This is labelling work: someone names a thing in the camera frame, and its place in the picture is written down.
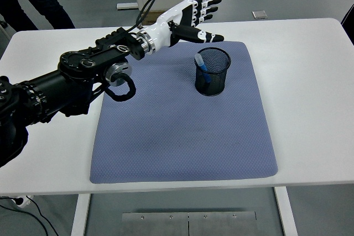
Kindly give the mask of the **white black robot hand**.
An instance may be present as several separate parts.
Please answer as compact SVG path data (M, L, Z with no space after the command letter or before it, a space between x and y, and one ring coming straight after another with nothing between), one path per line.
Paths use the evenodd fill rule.
M151 53L165 46L172 47L179 40L191 43L221 42L224 40L222 35L197 28L199 24L213 17L221 1L183 0L160 15L154 24L144 27L138 33L147 38Z

